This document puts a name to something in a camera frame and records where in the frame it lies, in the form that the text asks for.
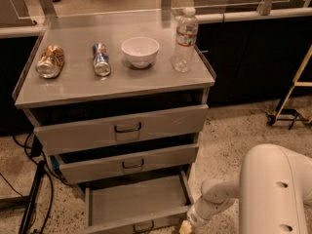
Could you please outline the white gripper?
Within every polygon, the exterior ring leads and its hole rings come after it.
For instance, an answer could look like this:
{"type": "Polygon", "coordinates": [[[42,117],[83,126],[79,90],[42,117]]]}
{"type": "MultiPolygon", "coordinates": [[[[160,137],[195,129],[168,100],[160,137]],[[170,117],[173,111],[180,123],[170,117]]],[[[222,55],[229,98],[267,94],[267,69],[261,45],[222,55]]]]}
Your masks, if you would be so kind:
{"type": "Polygon", "coordinates": [[[187,212],[187,220],[184,220],[179,228],[179,234],[191,234],[192,226],[201,227],[207,224],[214,216],[213,204],[196,203],[187,212]]]}

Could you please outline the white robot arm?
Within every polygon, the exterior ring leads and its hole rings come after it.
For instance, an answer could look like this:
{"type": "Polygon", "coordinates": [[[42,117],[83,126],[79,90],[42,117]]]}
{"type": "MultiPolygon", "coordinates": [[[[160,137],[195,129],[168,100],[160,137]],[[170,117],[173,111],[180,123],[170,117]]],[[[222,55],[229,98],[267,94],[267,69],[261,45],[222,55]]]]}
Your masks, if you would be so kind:
{"type": "Polygon", "coordinates": [[[275,144],[251,148],[238,178],[202,183],[179,234],[193,234],[234,203],[240,234],[308,234],[304,208],[312,204],[312,159],[275,144]]]}

